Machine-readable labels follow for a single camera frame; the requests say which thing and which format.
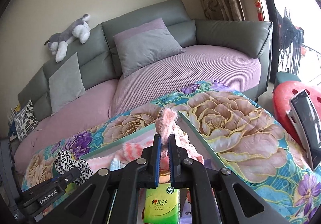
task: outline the beige wall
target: beige wall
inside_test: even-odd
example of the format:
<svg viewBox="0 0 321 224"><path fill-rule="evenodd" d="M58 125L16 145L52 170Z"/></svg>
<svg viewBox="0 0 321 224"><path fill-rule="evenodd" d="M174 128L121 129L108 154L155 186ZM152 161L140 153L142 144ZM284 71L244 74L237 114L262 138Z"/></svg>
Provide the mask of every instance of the beige wall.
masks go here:
<svg viewBox="0 0 321 224"><path fill-rule="evenodd" d="M0 134L7 133L6 114L17 94L49 58L43 46L84 13L95 27L102 21L165 0L11 0L0 19ZM199 0L182 0L191 18L204 18Z"/></svg>

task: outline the green tissue package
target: green tissue package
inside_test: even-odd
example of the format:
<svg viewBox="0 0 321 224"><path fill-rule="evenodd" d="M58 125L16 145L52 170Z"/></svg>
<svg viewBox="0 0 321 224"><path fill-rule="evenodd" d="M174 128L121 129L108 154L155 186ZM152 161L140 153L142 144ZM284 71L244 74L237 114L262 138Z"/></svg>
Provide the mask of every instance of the green tissue package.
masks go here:
<svg viewBox="0 0 321 224"><path fill-rule="evenodd" d="M147 189L144 223L178 224L179 189L170 183L159 184L156 189Z"/></svg>

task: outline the floor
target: floor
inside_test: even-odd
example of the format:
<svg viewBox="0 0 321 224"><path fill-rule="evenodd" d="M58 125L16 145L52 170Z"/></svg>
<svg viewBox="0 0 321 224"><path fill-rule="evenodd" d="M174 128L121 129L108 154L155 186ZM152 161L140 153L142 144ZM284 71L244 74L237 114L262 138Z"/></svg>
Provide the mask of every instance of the floor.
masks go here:
<svg viewBox="0 0 321 224"><path fill-rule="evenodd" d="M270 112L272 115L274 115L274 110L273 110L273 103L272 103L272 92L273 92L274 84L269 83L267 87L266 93L263 93L259 97L258 104L266 109L268 112Z"/></svg>

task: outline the leopard print scrunchie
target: leopard print scrunchie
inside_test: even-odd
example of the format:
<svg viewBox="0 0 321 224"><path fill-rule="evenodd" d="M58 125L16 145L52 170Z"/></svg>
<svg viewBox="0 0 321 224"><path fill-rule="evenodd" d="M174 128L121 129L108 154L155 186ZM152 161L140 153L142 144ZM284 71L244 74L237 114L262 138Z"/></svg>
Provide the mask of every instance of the leopard print scrunchie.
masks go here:
<svg viewBox="0 0 321 224"><path fill-rule="evenodd" d="M94 174L87 161L84 159L75 160L70 151L59 152L54 163L56 171L59 174L64 174L73 167L78 168L80 170L80 177L74 181L77 185L83 184Z"/></svg>

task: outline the pink sofa cushion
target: pink sofa cushion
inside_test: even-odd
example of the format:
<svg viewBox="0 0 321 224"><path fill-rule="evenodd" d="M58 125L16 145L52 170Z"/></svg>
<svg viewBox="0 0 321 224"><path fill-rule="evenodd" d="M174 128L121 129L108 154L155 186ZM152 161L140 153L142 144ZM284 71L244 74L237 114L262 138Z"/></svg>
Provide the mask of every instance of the pink sofa cushion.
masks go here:
<svg viewBox="0 0 321 224"><path fill-rule="evenodd" d="M42 120L20 143L14 155L16 170L24 174L38 150L109 120L109 107L117 84L118 80L98 84L54 116Z"/></svg>
<svg viewBox="0 0 321 224"><path fill-rule="evenodd" d="M260 82L259 60L237 50L211 45L193 45L184 50L185 53L157 61L121 78L110 116L132 110L201 80L220 80L240 92Z"/></svg>

